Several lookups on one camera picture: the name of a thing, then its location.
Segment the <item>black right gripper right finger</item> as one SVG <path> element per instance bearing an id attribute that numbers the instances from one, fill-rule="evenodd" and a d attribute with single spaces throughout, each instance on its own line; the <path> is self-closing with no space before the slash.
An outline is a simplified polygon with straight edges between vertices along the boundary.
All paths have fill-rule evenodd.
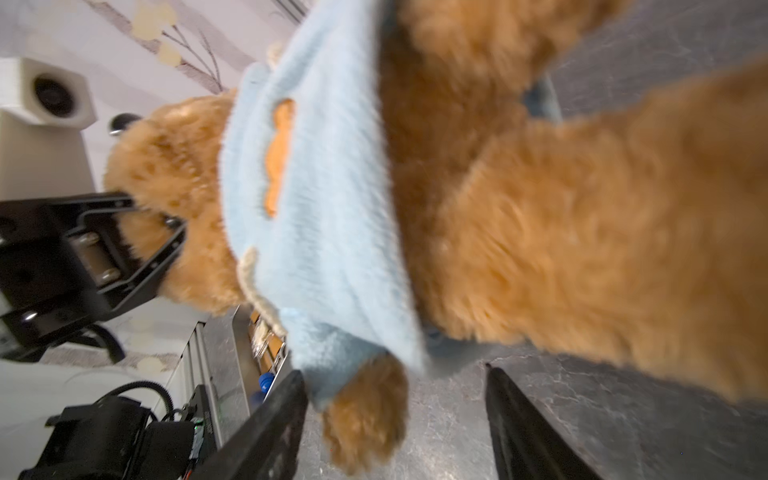
<path id="1" fill-rule="evenodd" d="M 490 364 L 485 405 L 500 480 L 600 479 L 504 370 Z"/>

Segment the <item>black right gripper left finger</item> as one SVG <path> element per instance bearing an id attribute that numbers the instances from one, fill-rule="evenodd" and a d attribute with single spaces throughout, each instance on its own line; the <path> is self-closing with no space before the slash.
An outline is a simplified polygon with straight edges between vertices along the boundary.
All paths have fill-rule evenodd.
<path id="1" fill-rule="evenodd" d="M 191 480 L 291 480 L 308 409 L 302 373 L 290 372 Z"/>

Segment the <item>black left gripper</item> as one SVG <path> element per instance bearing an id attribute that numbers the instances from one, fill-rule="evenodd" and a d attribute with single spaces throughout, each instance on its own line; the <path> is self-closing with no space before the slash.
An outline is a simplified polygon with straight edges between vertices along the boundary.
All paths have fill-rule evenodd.
<path id="1" fill-rule="evenodd" d="M 137 211 L 123 193 L 1 204 L 1 356 L 39 361 L 64 343 L 125 352 L 104 322 L 152 300 L 185 241 L 185 223 L 160 220 L 168 238 L 134 258 L 118 228 Z"/>

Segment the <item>brown teddy bear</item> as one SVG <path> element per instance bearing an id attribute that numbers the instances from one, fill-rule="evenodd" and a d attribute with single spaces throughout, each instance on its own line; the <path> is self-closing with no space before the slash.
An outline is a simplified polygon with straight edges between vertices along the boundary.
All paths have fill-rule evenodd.
<path id="1" fill-rule="evenodd" d="M 416 312 L 452 340 L 536 347 L 767 397 L 767 62 L 689 78 L 568 120 L 531 95 L 621 1 L 391 1 L 378 60 L 394 217 Z M 164 216 L 186 240 L 162 293 L 248 303 L 221 204 L 239 92 L 163 106 L 116 142 L 104 187 L 142 260 Z M 387 461 L 406 435 L 406 368 L 368 361 L 324 408 L 333 463 Z"/>

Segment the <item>light blue fleece hoodie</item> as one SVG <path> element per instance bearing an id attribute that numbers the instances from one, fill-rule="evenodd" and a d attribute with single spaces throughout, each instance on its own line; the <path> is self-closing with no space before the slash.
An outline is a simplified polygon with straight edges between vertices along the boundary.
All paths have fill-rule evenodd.
<path id="1" fill-rule="evenodd" d="M 240 283 L 287 333 L 317 408 L 390 354 L 447 376 L 485 353 L 422 321 L 405 271 L 385 153 L 378 60 L 391 1 L 323 1 L 279 64 L 251 66 L 219 157 Z"/>

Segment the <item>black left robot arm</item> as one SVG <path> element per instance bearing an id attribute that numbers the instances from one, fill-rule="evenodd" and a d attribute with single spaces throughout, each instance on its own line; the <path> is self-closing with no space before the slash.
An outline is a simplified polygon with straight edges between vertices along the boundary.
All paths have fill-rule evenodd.
<path id="1" fill-rule="evenodd" d="M 123 193 L 5 200 L 1 204 L 1 356 L 38 362 L 65 343 L 125 351 L 106 323 L 153 300 L 186 239 L 185 223 L 164 217 L 167 234 L 145 260 L 131 255 L 118 227 L 137 210 Z M 182 477 L 194 439 L 190 421 L 160 421 L 125 388 L 48 418 L 50 438 L 25 479 L 136 479 L 153 455 L 149 439 L 169 438 L 160 473 Z"/>

